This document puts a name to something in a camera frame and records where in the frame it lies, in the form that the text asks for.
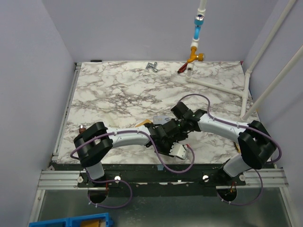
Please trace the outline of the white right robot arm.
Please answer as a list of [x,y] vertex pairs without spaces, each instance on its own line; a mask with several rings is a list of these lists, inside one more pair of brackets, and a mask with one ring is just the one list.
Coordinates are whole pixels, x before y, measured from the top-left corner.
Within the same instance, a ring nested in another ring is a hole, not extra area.
[[183,102],[178,102],[171,112],[178,120],[177,129],[185,135],[192,131],[209,132],[239,145],[241,153],[226,161],[218,173],[218,181],[223,185],[229,185],[241,172],[262,169],[277,148],[259,121],[240,124],[215,118],[201,109],[193,112]]

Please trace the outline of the gold card stack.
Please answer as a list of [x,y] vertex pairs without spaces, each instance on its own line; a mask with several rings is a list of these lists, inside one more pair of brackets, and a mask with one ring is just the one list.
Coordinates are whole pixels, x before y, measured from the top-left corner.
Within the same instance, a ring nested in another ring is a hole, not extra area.
[[146,120],[144,120],[143,122],[137,124],[135,127],[140,127],[140,126],[143,126],[143,125],[145,125],[145,124],[147,124],[147,123],[152,123],[152,121],[150,121],[149,119],[146,119]]

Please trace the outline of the silver VIP card stack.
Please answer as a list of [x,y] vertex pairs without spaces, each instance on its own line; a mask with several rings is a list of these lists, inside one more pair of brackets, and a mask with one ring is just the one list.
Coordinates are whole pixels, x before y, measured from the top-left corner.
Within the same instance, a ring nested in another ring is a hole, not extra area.
[[152,122],[154,124],[165,124],[169,121],[170,121],[170,117],[161,115],[161,116],[154,116]]

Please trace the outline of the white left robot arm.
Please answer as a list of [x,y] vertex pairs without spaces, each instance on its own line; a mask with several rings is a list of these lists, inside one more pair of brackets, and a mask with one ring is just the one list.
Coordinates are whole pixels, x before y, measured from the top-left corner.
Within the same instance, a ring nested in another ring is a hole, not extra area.
[[118,147],[155,145],[159,154],[184,158],[184,150],[178,141],[182,140],[179,123],[170,121],[163,125],[147,122],[136,128],[108,128],[103,122],[97,122],[86,130],[81,130],[74,138],[78,160],[89,174],[89,182],[101,186],[105,181],[105,171],[101,160],[109,150]]

